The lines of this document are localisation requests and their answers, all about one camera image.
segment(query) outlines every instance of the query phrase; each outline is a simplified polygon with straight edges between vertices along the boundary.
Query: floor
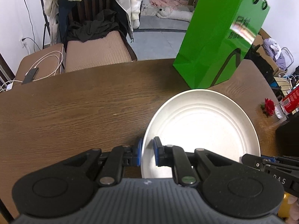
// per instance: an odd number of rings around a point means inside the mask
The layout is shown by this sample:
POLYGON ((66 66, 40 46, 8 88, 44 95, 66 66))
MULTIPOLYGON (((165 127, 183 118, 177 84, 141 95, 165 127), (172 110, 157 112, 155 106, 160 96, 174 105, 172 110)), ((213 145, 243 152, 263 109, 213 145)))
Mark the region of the floor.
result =
POLYGON ((187 30, 189 22, 158 18, 157 16, 140 16, 140 29, 181 29, 187 30))
POLYGON ((138 60, 175 58, 185 33, 134 32, 134 42, 127 36, 138 60))

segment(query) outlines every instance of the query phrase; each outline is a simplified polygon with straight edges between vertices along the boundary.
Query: green gift bag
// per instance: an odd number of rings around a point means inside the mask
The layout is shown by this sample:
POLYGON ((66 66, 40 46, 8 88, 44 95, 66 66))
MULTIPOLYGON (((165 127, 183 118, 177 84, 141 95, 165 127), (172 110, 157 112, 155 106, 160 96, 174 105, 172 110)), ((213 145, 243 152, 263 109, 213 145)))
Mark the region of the green gift bag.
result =
POLYGON ((265 0, 198 0, 173 64, 190 88, 228 80, 269 9, 265 0))

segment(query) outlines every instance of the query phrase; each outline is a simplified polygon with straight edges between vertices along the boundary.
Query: purple cloth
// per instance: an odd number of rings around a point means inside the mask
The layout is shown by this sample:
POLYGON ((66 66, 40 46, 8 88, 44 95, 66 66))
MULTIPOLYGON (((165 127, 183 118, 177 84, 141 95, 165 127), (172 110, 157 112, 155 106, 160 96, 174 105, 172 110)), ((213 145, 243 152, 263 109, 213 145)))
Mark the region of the purple cloth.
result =
POLYGON ((269 41, 269 39, 265 39, 263 42, 263 48, 264 48, 266 54, 269 55, 274 60, 274 62, 280 69, 282 69, 283 71, 286 71, 287 70, 286 60, 285 60, 283 54, 281 53, 279 55, 279 58, 276 60, 274 52, 273 52, 272 48, 270 47, 270 45, 272 45, 272 43, 269 41))

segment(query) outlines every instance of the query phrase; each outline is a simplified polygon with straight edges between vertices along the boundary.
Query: brown wooden table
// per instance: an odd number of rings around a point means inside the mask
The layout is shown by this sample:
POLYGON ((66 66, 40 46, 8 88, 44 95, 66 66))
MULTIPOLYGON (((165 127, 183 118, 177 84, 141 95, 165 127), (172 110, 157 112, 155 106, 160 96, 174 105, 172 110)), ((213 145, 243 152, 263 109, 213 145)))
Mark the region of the brown wooden table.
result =
MULTIPOLYGON (((173 59, 138 61, 75 71, 0 94, 0 198, 18 215, 11 190, 23 175, 93 147, 133 144, 158 108, 188 90, 173 59)), ((251 61, 211 88, 237 102, 251 119, 261 152, 276 155, 279 121, 262 114, 274 93, 251 61)), ((140 170, 131 174, 140 176, 140 170)))

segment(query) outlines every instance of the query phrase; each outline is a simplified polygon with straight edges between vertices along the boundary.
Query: red can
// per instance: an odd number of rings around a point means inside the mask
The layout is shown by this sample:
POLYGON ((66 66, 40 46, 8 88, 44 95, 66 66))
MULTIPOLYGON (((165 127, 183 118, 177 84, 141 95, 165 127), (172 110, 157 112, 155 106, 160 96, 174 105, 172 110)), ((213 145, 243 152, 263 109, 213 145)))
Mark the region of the red can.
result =
POLYGON ((282 105, 286 112, 290 113, 299 107, 299 87, 291 91, 283 100, 282 105))

